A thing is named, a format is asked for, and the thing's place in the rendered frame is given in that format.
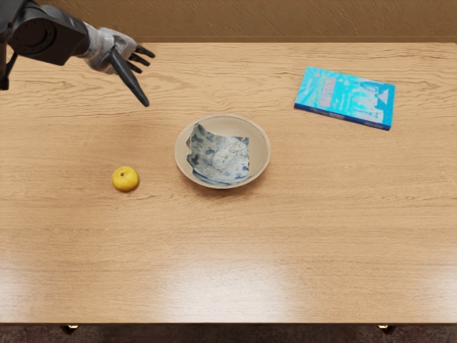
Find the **yellow round fruit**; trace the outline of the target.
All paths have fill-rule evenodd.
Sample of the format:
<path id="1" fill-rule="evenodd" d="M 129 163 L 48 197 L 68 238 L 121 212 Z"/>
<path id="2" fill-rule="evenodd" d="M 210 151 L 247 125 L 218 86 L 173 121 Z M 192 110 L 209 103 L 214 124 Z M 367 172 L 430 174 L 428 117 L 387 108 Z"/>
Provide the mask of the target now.
<path id="1" fill-rule="evenodd" d="M 130 192 L 139 185 L 138 172 L 129 166 L 120 166 L 111 175 L 111 183 L 120 192 Z"/>

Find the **light blue book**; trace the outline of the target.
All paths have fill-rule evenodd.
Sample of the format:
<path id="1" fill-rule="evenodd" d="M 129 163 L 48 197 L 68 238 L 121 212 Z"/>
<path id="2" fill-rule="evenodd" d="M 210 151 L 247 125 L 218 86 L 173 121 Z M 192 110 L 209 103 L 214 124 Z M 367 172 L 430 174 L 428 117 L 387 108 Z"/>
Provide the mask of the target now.
<path id="1" fill-rule="evenodd" d="M 294 108 L 388 131 L 395 93 L 392 84 L 308 66 Z"/>

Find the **beige plate with blue pattern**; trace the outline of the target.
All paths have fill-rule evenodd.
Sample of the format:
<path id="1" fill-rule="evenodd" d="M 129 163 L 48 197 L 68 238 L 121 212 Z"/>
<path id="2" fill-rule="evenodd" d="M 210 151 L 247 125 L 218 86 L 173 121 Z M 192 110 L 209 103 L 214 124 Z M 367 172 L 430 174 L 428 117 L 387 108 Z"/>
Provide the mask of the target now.
<path id="1" fill-rule="evenodd" d="M 271 143 L 254 121 L 235 114 L 213 114 L 181 131 L 174 157 L 191 181 L 213 189 L 231 189 L 264 172 L 271 158 Z"/>

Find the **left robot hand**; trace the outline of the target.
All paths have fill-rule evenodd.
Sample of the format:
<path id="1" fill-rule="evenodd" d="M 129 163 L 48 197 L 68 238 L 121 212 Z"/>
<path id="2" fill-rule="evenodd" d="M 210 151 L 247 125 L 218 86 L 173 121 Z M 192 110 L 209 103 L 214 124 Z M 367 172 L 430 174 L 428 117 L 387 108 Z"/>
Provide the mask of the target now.
<path id="1" fill-rule="evenodd" d="M 86 22 L 84 25 L 89 42 L 85 52 L 78 57 L 94 71 L 117 75 L 136 99 L 144 107 L 149 107 L 149 100 L 134 75 L 141 74 L 142 70 L 134 62 L 150 66 L 151 62 L 144 56 L 154 59 L 156 55 L 121 32 L 107 28 L 96 29 Z"/>

